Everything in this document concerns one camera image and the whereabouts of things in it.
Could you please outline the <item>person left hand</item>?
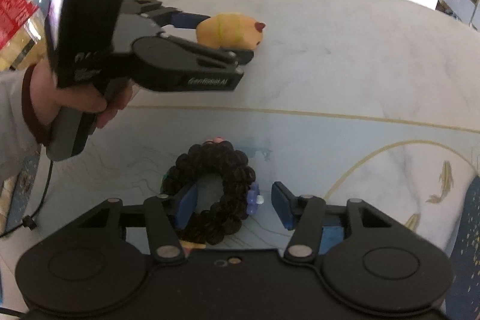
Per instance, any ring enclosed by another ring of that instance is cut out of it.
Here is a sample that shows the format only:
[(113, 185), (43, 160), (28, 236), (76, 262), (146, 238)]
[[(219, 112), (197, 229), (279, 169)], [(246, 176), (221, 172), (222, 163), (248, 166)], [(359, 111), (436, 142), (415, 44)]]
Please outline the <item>person left hand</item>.
[(128, 105), (134, 93), (131, 82), (110, 102), (93, 85), (57, 88), (55, 74), (46, 59), (33, 68), (29, 91), (33, 112), (45, 129), (54, 122), (62, 107), (97, 114), (96, 127), (104, 128)]

